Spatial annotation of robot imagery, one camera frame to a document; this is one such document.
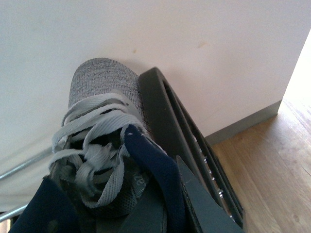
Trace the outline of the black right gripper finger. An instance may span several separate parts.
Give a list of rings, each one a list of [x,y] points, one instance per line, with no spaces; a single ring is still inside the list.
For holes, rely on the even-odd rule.
[[[190,233],[242,233],[243,230],[216,203],[180,156],[176,157],[181,175]]]

